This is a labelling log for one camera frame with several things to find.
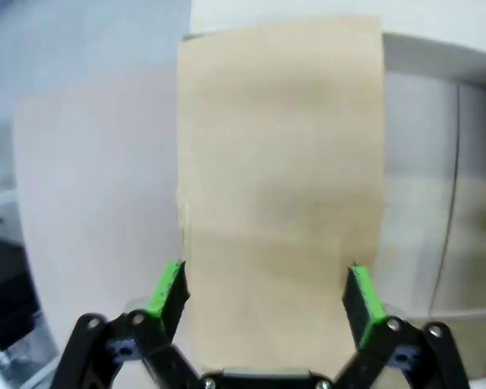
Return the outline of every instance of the green tape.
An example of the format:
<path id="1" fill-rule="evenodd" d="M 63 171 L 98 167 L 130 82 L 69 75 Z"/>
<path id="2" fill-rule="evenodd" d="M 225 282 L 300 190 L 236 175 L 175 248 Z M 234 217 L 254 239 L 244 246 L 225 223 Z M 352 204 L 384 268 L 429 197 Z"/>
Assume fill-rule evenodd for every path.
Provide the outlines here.
<path id="1" fill-rule="evenodd" d="M 353 266 L 352 271 L 355 274 L 356 283 L 358 284 L 361 295 L 364 298 L 365 306 L 369 313 L 369 322 L 365 328 L 362 339 L 360 340 L 360 348 L 363 348 L 369 341 L 371 332 L 375 325 L 379 324 L 386 316 L 383 310 L 383 305 L 376 291 L 374 290 L 373 282 L 369 277 L 369 272 L 366 267 Z"/>
<path id="2" fill-rule="evenodd" d="M 178 270 L 180 269 L 180 262 L 170 262 L 164 269 L 164 274 L 160 277 L 160 281 L 156 286 L 153 296 L 147 303 L 146 311 L 154 318 L 160 319 L 160 325 L 165 331 L 164 323 L 162 322 L 162 311 L 164 310 L 165 302 L 168 299 L 169 291 L 173 286 L 174 280 L 177 278 Z"/>

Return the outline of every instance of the screw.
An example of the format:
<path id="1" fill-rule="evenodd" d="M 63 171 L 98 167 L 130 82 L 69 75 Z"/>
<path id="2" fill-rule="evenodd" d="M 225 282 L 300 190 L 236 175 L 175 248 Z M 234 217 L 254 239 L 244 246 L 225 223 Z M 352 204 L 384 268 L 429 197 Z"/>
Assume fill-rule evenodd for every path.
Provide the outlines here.
<path id="1" fill-rule="evenodd" d="M 203 389 L 216 389 L 214 379 L 206 378 L 205 381 L 203 381 Z"/>
<path id="2" fill-rule="evenodd" d="M 134 317 L 133 317 L 133 324 L 135 326 L 138 326 L 140 323 L 142 323 L 144 321 L 144 316 L 142 314 L 136 314 Z"/>
<path id="3" fill-rule="evenodd" d="M 436 336 L 437 338 L 441 338 L 442 331 L 441 328 L 438 326 L 431 326 L 428 330 L 432 335 Z"/>
<path id="4" fill-rule="evenodd" d="M 393 318 L 387 322 L 388 328 L 392 331 L 399 331 L 399 322 L 398 320 L 394 320 Z"/>
<path id="5" fill-rule="evenodd" d="M 315 389 L 330 389 L 331 385 L 327 381 L 319 381 L 315 386 Z"/>
<path id="6" fill-rule="evenodd" d="M 88 322 L 88 328 L 92 329 L 97 327 L 100 324 L 100 320 L 98 318 L 93 318 Z"/>

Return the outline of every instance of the brown paper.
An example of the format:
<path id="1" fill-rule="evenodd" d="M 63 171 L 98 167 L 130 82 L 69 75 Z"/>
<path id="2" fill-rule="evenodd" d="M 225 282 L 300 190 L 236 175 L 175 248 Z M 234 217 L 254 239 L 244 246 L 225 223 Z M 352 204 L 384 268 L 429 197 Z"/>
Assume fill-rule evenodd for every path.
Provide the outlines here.
<path id="1" fill-rule="evenodd" d="M 367 17 L 223 32 L 179 55 L 179 206 L 201 367 L 335 374 L 346 267 L 377 253 L 382 35 Z"/>

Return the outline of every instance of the green gripper pad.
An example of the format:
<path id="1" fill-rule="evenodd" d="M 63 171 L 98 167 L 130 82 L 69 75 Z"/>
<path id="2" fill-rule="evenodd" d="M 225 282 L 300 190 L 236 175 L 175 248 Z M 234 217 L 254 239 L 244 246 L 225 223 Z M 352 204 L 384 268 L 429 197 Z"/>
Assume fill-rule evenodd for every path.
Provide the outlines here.
<path id="1" fill-rule="evenodd" d="M 366 267 L 348 268 L 343 306 L 356 348 L 363 348 L 375 325 L 386 316 Z"/>
<path id="2" fill-rule="evenodd" d="M 185 263 L 180 261 L 168 263 L 147 304 L 146 311 L 159 320 L 160 329 L 170 339 L 174 337 L 188 298 Z"/>

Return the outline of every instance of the bolt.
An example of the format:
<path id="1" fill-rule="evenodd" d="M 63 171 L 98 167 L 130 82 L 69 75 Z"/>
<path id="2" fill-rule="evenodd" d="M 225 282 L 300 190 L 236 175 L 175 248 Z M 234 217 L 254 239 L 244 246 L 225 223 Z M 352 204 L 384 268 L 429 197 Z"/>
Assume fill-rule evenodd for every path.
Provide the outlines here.
<path id="1" fill-rule="evenodd" d="M 439 328 L 438 326 L 431 326 L 428 332 L 430 332 L 432 335 L 436 336 L 437 338 L 441 338 L 441 335 L 443 333 L 441 331 L 441 328 Z"/>
<path id="2" fill-rule="evenodd" d="M 142 314 L 136 314 L 134 317 L 133 317 L 133 324 L 135 326 L 138 326 L 140 323 L 142 323 L 144 321 L 144 316 Z"/>
<path id="3" fill-rule="evenodd" d="M 398 320 L 394 320 L 393 318 L 387 322 L 388 328 L 392 331 L 399 331 L 399 322 Z"/>
<path id="4" fill-rule="evenodd" d="M 100 324 L 100 320 L 98 318 L 93 318 L 88 322 L 88 328 L 92 329 L 97 327 Z"/>
<path id="5" fill-rule="evenodd" d="M 331 385 L 327 381 L 319 381 L 315 386 L 315 389 L 330 389 Z"/>
<path id="6" fill-rule="evenodd" d="M 216 389 L 214 379 L 206 378 L 205 381 L 203 381 L 203 389 Z"/>

